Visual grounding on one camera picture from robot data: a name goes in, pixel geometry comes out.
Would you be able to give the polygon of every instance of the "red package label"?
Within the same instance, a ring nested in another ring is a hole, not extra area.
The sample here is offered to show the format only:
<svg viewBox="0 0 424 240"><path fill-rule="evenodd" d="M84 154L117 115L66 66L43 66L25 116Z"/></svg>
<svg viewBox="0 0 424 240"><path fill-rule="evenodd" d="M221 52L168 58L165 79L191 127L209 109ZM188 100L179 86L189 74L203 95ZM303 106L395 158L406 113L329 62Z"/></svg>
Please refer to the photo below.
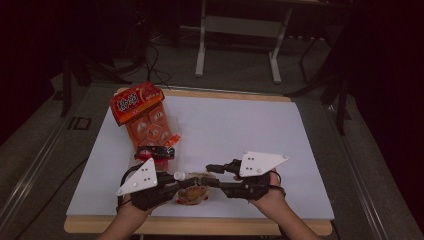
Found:
<svg viewBox="0 0 424 240"><path fill-rule="evenodd" d="M165 99L162 90L150 82L144 82L116 94L110 100L110 108L119 126L142 115L147 109Z"/></svg>

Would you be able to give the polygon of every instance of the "dark background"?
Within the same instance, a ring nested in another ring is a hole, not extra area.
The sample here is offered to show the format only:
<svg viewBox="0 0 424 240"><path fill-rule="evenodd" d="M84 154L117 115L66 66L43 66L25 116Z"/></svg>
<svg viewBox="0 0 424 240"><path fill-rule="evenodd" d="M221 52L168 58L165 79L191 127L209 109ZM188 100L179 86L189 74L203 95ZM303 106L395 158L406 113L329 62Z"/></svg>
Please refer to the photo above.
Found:
<svg viewBox="0 0 424 240"><path fill-rule="evenodd" d="M134 2L0 2L0 144L54 94L49 80L62 71L69 46L76 45L95 61L109 64L111 54L125 53L132 28L140 20L140 15L131 13ZM350 73L349 93L356 98L423 230L424 144L420 137L424 135L424 38L419 19L424 9L418 0L359 1L358 6L361 10L350 18L328 63ZM161 0L143 7L151 11L142 12L142 18L149 17L149 23L176 42L180 24L198 25L200 1ZM254 14L269 15L268 10ZM323 16L316 12L314 8L297 10L288 34L313 36L320 27L316 20Z"/></svg>

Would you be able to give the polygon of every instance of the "white table leg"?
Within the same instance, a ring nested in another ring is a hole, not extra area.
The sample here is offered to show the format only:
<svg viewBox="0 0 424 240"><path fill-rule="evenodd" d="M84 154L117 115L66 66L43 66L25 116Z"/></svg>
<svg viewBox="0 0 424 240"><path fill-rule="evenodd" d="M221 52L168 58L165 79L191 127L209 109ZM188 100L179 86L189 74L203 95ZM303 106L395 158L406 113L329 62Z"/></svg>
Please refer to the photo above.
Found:
<svg viewBox="0 0 424 240"><path fill-rule="evenodd" d="M280 32L278 33L277 43L273 51L269 52L269 62L271 64L272 78L274 79L274 83L281 83L280 70L278 69L277 55L280 51L281 43L284 39L284 34L287 30L287 25L290 20L291 13L293 8L287 9L286 16L284 18L284 22L281 24Z"/></svg>
<svg viewBox="0 0 424 240"><path fill-rule="evenodd" d="M203 76L203 66L205 64L205 18L206 18L206 0L202 1L202 19L200 20L200 46L197 54L196 77Z"/></svg>

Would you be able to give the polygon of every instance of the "wooden table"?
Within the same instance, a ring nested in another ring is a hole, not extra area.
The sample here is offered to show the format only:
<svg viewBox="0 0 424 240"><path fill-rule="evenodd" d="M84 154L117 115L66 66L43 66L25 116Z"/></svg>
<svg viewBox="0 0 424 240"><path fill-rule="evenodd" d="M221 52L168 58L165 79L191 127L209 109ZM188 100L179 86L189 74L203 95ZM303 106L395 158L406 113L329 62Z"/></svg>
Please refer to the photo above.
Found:
<svg viewBox="0 0 424 240"><path fill-rule="evenodd" d="M217 92L188 92L163 90L165 96L191 96L202 98L243 99L255 101L290 102L280 96L247 95ZM110 216L68 216L64 228L69 233L101 233L113 219ZM319 235L332 232L330 220L305 220ZM266 218L208 218L208 217L157 217L150 216L137 234L164 235L257 235L278 236L278 226Z"/></svg>

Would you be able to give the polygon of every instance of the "white board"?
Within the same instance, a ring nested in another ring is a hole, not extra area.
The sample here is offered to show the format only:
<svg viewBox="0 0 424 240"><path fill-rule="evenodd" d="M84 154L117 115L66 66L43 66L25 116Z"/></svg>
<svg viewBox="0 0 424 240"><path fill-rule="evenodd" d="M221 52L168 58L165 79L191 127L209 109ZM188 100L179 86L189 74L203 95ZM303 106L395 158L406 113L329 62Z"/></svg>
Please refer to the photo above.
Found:
<svg viewBox="0 0 424 240"><path fill-rule="evenodd" d="M289 205L303 219L334 219L295 103L167 96L165 106L182 131L178 170L203 171L207 164L241 159L244 151L288 155L277 171ZM67 215L115 215L115 193L133 154L125 128L109 109ZM216 176L233 181L230 173ZM171 201L153 216L264 218L246 200L228 199L219 189L199 205Z"/></svg>

